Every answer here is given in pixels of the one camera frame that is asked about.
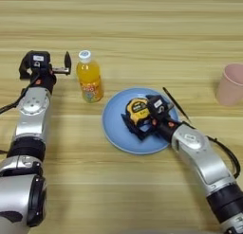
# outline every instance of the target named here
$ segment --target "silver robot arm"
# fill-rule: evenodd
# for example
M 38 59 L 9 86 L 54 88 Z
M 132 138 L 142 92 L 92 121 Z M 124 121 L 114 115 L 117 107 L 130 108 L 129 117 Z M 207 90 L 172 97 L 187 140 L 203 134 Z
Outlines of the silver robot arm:
M 27 234 L 45 219 L 47 182 L 42 167 L 54 74 L 68 75 L 70 70 L 68 53 L 65 68 L 52 68 L 45 51 L 30 51 L 22 60 L 20 78 L 34 83 L 18 102 L 19 121 L 7 158 L 0 164 L 0 234 Z
M 189 126 L 170 118 L 162 96 L 148 100 L 148 108 L 157 122 L 157 131 L 196 173 L 207 201 L 220 222 L 223 233 L 243 233 L 243 192 L 223 160 L 213 150 L 209 138 Z

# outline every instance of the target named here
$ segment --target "white bottle cap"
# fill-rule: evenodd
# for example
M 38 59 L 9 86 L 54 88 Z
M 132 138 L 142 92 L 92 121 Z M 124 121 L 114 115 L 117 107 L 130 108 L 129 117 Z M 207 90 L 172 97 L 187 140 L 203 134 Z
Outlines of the white bottle cap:
M 82 63 L 91 62 L 91 52 L 89 50 L 82 50 L 79 53 L 79 58 Z

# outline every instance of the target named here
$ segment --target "orange juice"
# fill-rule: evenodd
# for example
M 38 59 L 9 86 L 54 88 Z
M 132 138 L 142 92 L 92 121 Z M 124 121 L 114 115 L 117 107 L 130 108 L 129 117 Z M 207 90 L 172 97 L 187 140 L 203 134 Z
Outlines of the orange juice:
M 83 98 L 87 102 L 96 102 L 103 97 L 100 67 L 92 60 L 91 52 L 83 50 L 79 54 L 77 75 L 82 89 Z

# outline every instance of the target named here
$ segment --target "wooden table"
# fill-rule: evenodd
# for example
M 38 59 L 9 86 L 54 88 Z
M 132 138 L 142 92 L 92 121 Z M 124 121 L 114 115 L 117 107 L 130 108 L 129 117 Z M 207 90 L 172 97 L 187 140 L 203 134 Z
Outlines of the wooden table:
M 224 66 L 243 58 L 242 2 L 0 0 L 1 105 L 27 85 L 18 80 L 18 66 L 29 50 L 49 51 L 55 65 L 66 50 L 73 59 L 73 74 L 60 76 L 53 92 L 47 219 L 32 234 L 218 230 L 196 179 L 171 149 L 123 153 L 104 137 L 101 115 L 125 88 L 166 86 L 193 124 L 242 163 L 243 104 L 226 108 L 215 99 Z M 75 76 L 86 48 L 102 68 L 105 96 L 96 104 L 83 101 Z M 1 149 L 9 148 L 17 119 L 17 110 L 0 117 Z M 243 187 L 242 176 L 238 183 Z

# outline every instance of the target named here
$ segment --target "tape measure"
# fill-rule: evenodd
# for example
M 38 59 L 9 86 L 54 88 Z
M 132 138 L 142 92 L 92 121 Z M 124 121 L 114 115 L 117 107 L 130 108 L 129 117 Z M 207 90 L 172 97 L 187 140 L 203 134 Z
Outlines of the tape measure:
M 126 105 L 126 115 L 136 126 L 142 126 L 150 118 L 147 101 L 147 99 L 135 98 Z

